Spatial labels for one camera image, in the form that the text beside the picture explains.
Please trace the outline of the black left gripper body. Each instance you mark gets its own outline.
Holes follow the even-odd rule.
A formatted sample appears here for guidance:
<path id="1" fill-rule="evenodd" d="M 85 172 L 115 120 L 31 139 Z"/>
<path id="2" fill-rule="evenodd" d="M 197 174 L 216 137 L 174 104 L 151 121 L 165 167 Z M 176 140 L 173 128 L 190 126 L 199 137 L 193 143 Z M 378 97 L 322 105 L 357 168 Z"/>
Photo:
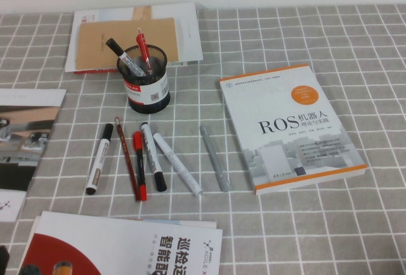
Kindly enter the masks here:
<path id="1" fill-rule="evenodd" d="M 0 246 L 0 275 L 5 275 L 10 254 L 5 246 Z"/>

